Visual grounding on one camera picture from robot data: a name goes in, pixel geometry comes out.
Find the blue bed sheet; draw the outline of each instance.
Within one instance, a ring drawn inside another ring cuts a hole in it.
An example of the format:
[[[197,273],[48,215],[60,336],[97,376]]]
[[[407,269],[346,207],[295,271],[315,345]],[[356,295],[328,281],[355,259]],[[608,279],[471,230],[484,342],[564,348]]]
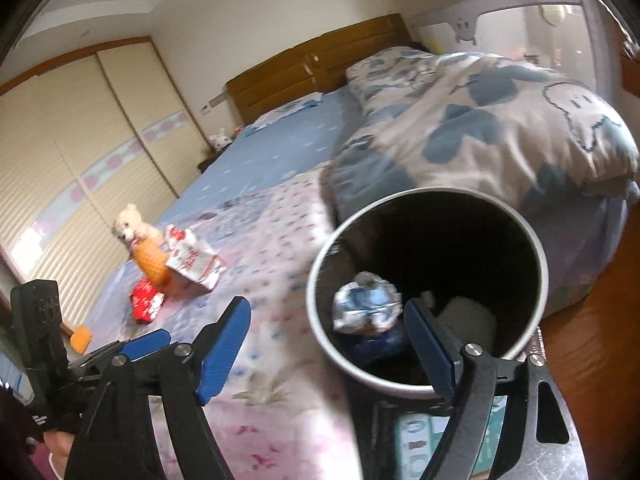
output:
[[[322,103],[236,141],[159,219],[158,224],[254,191],[268,189],[331,159],[362,126],[362,109],[348,87]]]

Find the orange sponge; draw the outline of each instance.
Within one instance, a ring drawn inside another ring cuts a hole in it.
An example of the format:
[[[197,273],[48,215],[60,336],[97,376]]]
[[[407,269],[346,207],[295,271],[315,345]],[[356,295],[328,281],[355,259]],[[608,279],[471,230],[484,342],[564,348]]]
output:
[[[89,343],[91,342],[91,330],[89,330],[84,325],[80,325],[76,328],[76,331],[72,333],[71,339],[69,343],[71,344],[71,348],[73,348],[79,354],[84,354],[86,352]]]

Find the blue gripper pad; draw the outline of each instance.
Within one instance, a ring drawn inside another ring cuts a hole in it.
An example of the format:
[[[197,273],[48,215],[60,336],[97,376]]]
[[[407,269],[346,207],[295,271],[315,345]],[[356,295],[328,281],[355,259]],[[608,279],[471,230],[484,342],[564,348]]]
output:
[[[224,322],[225,325],[211,350],[202,360],[200,384],[196,390],[196,396],[203,406],[211,400],[211,397],[215,397],[222,391],[242,342],[249,332],[251,323],[249,302],[237,296],[227,307],[227,309],[231,308],[234,310],[228,319],[223,320],[226,311],[220,317],[217,324]]]
[[[404,306],[404,329],[434,391],[449,404],[456,393],[454,364],[446,355],[413,300]]]
[[[167,346],[170,342],[171,334],[164,328],[161,328],[136,339],[132,339],[122,347],[120,353],[126,355],[132,361],[135,361]]]

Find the sliding wardrobe door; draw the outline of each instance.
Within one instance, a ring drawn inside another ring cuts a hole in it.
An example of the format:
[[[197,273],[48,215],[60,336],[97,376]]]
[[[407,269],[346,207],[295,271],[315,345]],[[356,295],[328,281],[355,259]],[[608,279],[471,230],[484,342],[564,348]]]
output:
[[[33,272],[52,236],[47,207],[73,183],[47,134],[34,76],[0,96],[0,244],[19,278]]]
[[[199,176],[208,144],[191,121],[153,45],[103,50],[102,65],[130,124],[178,194]]]
[[[117,213],[133,202],[153,222],[175,195],[142,149],[95,56],[42,74],[36,89],[42,124],[75,182],[60,197],[65,215],[57,213],[29,278],[58,280],[63,319],[75,327],[127,259],[111,234]]]

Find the nightstand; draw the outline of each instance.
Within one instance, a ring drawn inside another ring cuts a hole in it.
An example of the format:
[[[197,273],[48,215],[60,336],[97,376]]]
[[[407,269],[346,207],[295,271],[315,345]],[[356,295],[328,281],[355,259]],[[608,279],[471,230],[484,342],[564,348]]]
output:
[[[203,160],[200,164],[198,164],[198,169],[200,170],[200,173],[204,173],[205,171],[207,171],[207,168],[213,164],[220,155],[222,155],[223,153],[225,153],[226,149],[229,146],[225,146],[224,148],[222,148],[221,150],[219,150],[218,152],[214,152],[213,155],[211,155],[208,159]]]

